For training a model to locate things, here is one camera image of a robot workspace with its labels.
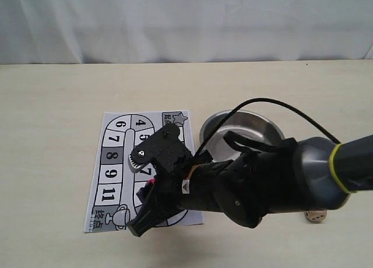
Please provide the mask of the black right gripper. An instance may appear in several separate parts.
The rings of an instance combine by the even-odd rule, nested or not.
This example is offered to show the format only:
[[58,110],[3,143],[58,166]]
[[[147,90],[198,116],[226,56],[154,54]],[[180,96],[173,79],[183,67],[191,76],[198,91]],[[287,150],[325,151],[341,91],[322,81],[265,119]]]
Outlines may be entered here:
[[283,139],[275,145],[243,136],[226,136],[224,140],[240,152],[235,160],[214,163],[204,152],[196,160],[176,166],[171,174],[158,176],[153,189],[145,185],[138,190],[142,207],[126,225],[132,235],[141,237],[178,210],[224,213],[248,228],[255,228],[267,214],[294,210],[297,182],[292,157],[296,140]]

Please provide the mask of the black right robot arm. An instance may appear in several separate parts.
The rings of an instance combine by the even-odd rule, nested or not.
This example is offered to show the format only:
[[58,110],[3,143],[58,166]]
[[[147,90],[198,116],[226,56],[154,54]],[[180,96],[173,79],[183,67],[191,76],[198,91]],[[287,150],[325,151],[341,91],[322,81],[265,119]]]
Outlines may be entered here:
[[138,192],[142,207],[128,223],[134,235],[184,210],[223,213],[255,228],[268,214],[336,210],[352,193],[372,189],[371,136],[345,144],[289,138],[269,146],[229,132],[225,140],[239,157],[192,155],[169,133],[151,136],[131,153],[134,167],[156,170]]

